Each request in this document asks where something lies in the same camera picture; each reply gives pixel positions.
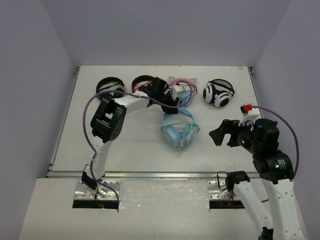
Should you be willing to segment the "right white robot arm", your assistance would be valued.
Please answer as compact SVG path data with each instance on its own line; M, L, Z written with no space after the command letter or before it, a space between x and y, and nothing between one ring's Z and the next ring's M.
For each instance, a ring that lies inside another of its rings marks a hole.
M209 132L216 146L226 134L229 147L243 147L252 155L253 165L265 188L267 210L252 187L248 174L241 171L226 173L225 190L237 196L247 210L260 240L305 240L294 192L294 170L291 159L278 149L280 131L277 122L265 118L251 125L224 119Z

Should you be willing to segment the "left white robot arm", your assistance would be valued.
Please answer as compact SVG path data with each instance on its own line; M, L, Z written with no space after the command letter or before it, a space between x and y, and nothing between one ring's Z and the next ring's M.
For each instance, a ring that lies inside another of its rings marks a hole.
M92 144L86 130L86 114L90 103L101 97L94 113L90 127L96 145ZM89 166L86 166L81 181L91 190L98 187L98 180L105 175L105 164L111 143L120 135L126 115L154 104L161 106L164 113L177 114L178 101L176 93L170 89L166 81L159 77L146 85L140 86L134 93L117 89L96 88L83 110L82 127L85 139L93 150Z

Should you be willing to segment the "large light blue headphones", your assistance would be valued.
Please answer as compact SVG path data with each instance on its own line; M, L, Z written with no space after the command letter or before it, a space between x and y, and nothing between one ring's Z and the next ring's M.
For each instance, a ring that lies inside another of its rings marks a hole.
M160 131L172 147L181 151L192 143L196 134L199 132L200 127L196 122L196 118L190 111L178 109L178 114L190 118L190 122L165 124L166 120L174 116L174 114L165 113L161 120Z

